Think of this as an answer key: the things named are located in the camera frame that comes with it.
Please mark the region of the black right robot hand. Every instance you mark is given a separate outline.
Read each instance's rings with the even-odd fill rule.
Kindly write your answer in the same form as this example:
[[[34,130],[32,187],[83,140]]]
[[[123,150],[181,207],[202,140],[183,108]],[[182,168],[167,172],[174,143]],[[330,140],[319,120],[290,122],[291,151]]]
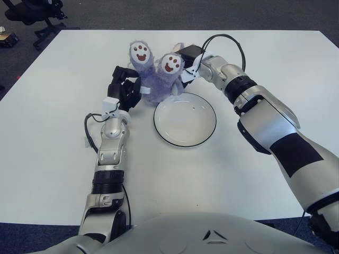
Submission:
[[[184,61],[184,69],[190,68],[196,57],[198,57],[200,54],[202,54],[202,48],[196,45],[190,45],[187,47],[184,47],[176,52],[181,56],[181,58]]]

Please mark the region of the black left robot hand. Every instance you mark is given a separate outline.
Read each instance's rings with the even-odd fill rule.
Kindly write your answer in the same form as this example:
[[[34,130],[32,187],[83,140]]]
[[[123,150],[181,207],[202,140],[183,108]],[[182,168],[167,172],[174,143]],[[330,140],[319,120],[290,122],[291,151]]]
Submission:
[[[120,66],[115,67],[112,77],[107,96],[117,98],[119,109],[129,112],[141,100],[141,78],[135,70]]]

